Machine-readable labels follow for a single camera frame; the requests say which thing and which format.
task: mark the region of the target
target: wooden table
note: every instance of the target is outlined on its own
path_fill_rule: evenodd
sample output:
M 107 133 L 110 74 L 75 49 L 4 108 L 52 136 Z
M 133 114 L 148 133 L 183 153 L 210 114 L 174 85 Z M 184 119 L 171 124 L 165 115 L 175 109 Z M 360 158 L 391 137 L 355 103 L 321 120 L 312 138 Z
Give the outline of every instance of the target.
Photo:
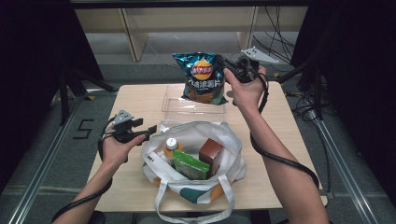
M 166 116 L 166 113 L 162 111 L 162 106 L 168 86 L 182 89 L 184 84 L 122 86 L 110 117 L 114 117 L 120 109 L 124 109 L 132 113 L 135 119 L 144 119 L 143 125 L 135 128 L 135 131 L 143 131 L 150 126 L 158 125 Z M 230 90 L 231 86 L 226 84 L 225 91 Z M 262 112 L 263 116 L 297 160 L 315 171 L 279 83 L 270 82 L 269 92 L 268 103 Z M 262 157 L 250 144 L 248 126 L 238 108 L 231 103 L 232 99 L 227 96 L 226 98 L 230 100 L 230 103 L 225 105 L 224 120 L 229 123 L 229 127 L 241 139 L 243 144 L 242 156 L 247 164 L 246 177 L 233 184 L 234 209 L 256 210 L 282 207 L 271 186 Z M 140 157 L 141 148 L 135 147 L 131 150 L 129 161 L 123 164 L 114 175 L 113 186 L 102 196 L 96 207 L 97 210 L 103 212 L 155 211 L 154 201 L 158 188 L 152 185 L 143 174 L 143 160 Z M 100 164 L 101 160 L 97 155 L 90 178 Z M 322 201 L 326 204 L 327 198 L 322 196 Z M 227 207 L 228 203 L 224 196 L 216 199 L 212 204 L 192 204 L 175 193 L 166 192 L 160 209 L 162 212 L 193 212 L 219 211 Z

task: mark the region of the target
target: red box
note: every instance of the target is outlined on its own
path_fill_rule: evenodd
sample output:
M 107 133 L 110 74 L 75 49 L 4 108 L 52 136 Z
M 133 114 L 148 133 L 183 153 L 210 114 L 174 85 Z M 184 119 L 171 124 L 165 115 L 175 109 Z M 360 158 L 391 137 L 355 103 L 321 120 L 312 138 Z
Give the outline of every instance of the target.
M 223 145 L 208 138 L 199 150 L 199 160 L 210 165 L 207 178 L 215 175 L 221 164 Z

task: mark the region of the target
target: forearm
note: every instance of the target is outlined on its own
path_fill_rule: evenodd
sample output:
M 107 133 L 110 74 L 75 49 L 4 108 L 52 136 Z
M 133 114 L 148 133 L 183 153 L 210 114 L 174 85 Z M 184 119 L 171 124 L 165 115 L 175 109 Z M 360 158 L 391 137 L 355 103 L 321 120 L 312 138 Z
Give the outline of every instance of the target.
M 262 118 L 257 108 L 240 108 L 240 110 L 262 150 L 297 161 Z M 328 222 L 318 190 L 308 174 L 279 161 L 266 157 L 263 157 L 263 160 L 276 196 L 289 214 L 291 223 Z
M 103 189 L 116 171 L 116 167 L 105 166 L 102 164 L 84 189 L 82 189 L 82 191 L 74 198 L 73 202 Z M 100 196 L 86 203 L 80 204 L 59 216 L 53 223 L 88 223 L 99 200 Z

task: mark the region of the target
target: human hand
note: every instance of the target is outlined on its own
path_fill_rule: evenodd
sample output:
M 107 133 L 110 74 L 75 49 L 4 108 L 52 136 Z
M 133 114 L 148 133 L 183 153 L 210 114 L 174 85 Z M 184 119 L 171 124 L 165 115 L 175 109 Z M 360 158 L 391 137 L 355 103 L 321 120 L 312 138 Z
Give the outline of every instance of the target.
M 259 74 L 266 75 L 265 67 L 260 65 Z M 224 76 L 231 84 L 233 89 L 233 102 L 238 106 L 238 108 L 241 111 L 246 109 L 257 110 L 260 98 L 264 92 L 264 86 L 262 85 L 262 82 L 256 78 L 249 83 L 241 83 L 227 68 L 224 69 Z
M 142 143 L 145 138 L 146 136 L 142 134 L 123 144 L 117 141 L 113 136 L 107 134 L 103 142 L 103 165 L 109 165 L 110 167 L 118 169 L 128 158 L 129 151 Z

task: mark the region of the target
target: black curtain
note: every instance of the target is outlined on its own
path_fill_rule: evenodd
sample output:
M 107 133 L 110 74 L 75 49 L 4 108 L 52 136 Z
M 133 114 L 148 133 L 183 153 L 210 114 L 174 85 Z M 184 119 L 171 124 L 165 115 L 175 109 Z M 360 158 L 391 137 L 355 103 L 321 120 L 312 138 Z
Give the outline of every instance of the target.
M 33 7 L 31 1 L 3 0 L 0 31 L 2 192 L 59 89 L 63 65 L 103 77 L 71 8 Z
M 337 2 L 333 7 L 317 4 L 308 9 L 291 61 L 294 66 L 312 53 Z M 347 11 L 334 34 L 338 41 L 319 68 L 357 149 L 396 205 L 396 2 L 348 1 Z M 309 77 L 304 82 L 314 80 Z

